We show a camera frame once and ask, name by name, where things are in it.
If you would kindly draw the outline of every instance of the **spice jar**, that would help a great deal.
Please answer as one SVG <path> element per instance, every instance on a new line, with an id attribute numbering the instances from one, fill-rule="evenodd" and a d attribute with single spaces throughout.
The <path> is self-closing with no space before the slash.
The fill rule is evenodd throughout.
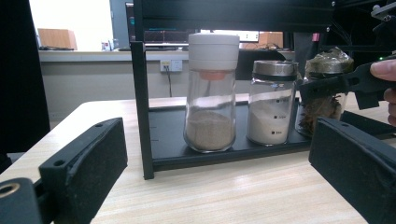
<path id="1" fill-rule="evenodd" d="M 286 142 L 298 76 L 297 63 L 254 62 L 248 98 L 249 140 L 262 145 Z"/>
<path id="2" fill-rule="evenodd" d="M 237 35 L 189 36 L 190 84 L 184 139 L 194 150 L 216 152 L 235 140 Z"/>
<path id="3" fill-rule="evenodd" d="M 304 83 L 324 78 L 341 76 L 353 71 L 353 59 L 339 48 L 322 52 L 305 65 Z M 312 136 L 318 117 L 340 119 L 344 113 L 347 95 L 329 94 L 300 102 L 296 115 L 295 129 L 306 136 Z"/>

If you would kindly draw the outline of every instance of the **light wood tabletop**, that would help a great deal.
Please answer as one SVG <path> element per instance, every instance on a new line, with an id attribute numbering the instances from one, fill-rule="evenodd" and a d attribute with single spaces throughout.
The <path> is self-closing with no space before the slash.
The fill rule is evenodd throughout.
<path id="1" fill-rule="evenodd" d="M 184 104 L 185 98 L 150 100 L 150 106 Z M 385 102 L 359 111 L 351 94 L 346 109 L 387 122 Z M 144 180 L 135 100 L 81 105 L 2 173 L 0 181 L 28 177 L 36 182 L 41 163 L 92 125 L 117 117 L 123 117 L 128 167 L 92 223 L 366 222 L 310 165 L 308 151 L 162 171 Z M 394 139 L 387 143 L 396 146 Z"/>

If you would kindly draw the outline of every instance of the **hand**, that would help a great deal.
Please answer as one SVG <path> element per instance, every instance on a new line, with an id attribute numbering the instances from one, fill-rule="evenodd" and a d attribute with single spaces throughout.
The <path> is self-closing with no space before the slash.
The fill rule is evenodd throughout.
<path id="1" fill-rule="evenodd" d="M 396 81 L 396 60 L 373 63 L 370 71 L 375 77 Z M 384 100 L 389 102 L 388 122 L 396 126 L 396 89 L 387 89 L 384 92 Z"/>

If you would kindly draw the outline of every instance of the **jar lid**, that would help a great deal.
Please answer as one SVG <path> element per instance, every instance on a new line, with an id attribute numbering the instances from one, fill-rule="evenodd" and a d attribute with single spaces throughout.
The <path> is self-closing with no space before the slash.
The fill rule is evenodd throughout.
<path id="1" fill-rule="evenodd" d="M 189 35 L 189 45 L 237 45 L 239 47 L 238 35 L 219 35 L 214 33 L 209 34 L 193 34 Z"/>
<path id="2" fill-rule="evenodd" d="M 352 71 L 353 59 L 339 48 L 321 52 L 305 65 L 305 72 L 311 77 L 334 77 Z"/>
<path id="3" fill-rule="evenodd" d="M 239 36 L 189 35 L 190 70 L 234 70 L 238 64 Z"/>
<path id="4" fill-rule="evenodd" d="M 255 61 L 253 77 L 264 80 L 293 81 L 298 77 L 298 64 L 288 61 Z"/>

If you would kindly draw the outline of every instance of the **brown powder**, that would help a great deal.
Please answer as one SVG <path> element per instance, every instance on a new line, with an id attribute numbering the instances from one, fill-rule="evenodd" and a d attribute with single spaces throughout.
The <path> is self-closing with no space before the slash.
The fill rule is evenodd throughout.
<path id="1" fill-rule="evenodd" d="M 197 150 L 223 150 L 233 143 L 234 123 L 213 111 L 198 111 L 186 122 L 186 138 Z"/>

